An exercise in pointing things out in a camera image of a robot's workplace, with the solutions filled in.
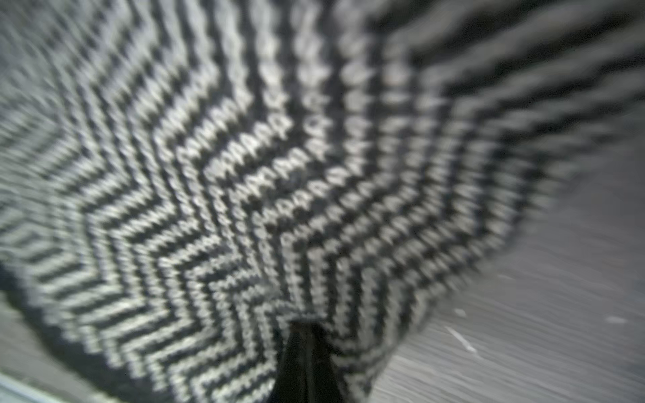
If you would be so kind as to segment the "black white houndstooth scarf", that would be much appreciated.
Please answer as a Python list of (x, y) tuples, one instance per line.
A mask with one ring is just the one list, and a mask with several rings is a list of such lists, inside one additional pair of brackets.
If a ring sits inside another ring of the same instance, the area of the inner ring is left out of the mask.
[(1, 289), (118, 402), (346, 402), (644, 131), (641, 1), (4, 1)]

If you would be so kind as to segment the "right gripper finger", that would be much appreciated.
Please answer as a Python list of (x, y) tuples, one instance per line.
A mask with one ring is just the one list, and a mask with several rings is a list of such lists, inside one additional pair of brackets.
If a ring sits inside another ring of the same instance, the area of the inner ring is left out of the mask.
[(267, 401), (333, 403), (344, 397), (324, 330), (314, 322), (294, 322)]

